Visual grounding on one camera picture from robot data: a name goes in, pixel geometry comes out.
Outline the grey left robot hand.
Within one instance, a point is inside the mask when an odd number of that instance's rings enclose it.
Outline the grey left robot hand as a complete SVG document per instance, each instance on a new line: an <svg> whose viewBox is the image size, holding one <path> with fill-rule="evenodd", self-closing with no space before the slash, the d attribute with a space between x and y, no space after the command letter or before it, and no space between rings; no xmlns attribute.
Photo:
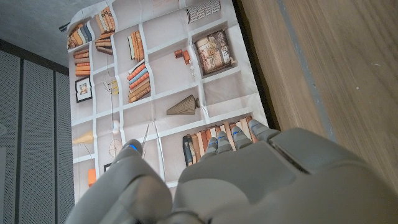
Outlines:
<svg viewBox="0 0 398 224"><path fill-rule="evenodd" d="M171 193L125 143L68 223L396 223L397 193L364 160L302 128L249 122L211 138Z"/></svg>

